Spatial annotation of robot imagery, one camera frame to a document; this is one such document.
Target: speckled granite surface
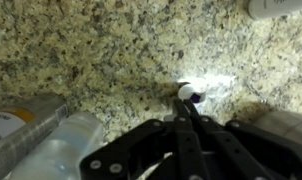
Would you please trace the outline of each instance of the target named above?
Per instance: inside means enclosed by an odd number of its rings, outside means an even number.
[[[95,112],[107,140],[203,84],[224,122],[302,113],[302,12],[253,21],[239,0],[0,1],[0,106],[55,92]]]

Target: granite countertop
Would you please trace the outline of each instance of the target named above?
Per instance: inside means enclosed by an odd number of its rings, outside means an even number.
[[[302,113],[302,12],[252,20],[245,0],[0,1],[0,106],[39,93],[102,119],[110,141],[203,85],[223,123]]]

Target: hole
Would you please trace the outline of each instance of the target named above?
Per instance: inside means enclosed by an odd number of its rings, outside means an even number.
[[[234,152],[235,152],[236,154],[239,154],[239,153],[240,153],[240,150],[239,150],[239,149],[235,149]]]

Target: metal screw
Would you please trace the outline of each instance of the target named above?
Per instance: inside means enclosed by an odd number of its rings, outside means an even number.
[[[182,117],[179,118],[179,120],[180,120],[180,121],[186,121],[186,119],[185,119],[185,118],[182,118]]]
[[[153,125],[154,126],[160,126],[161,124],[159,122],[154,122]]]
[[[99,169],[101,167],[101,161],[94,160],[90,163],[91,169]]]
[[[121,164],[114,163],[110,166],[110,172],[111,173],[119,173],[122,170]]]
[[[189,177],[189,180],[202,180],[202,178],[200,176],[198,176],[198,175],[191,175]]]
[[[234,126],[234,127],[240,127],[240,124],[237,123],[237,122],[232,122],[231,125]]]
[[[201,120],[202,120],[203,122],[209,122],[209,119],[208,119],[208,118],[205,118],[205,117],[202,117]]]
[[[254,178],[254,180],[267,180],[267,179],[264,177],[256,177],[256,178]]]

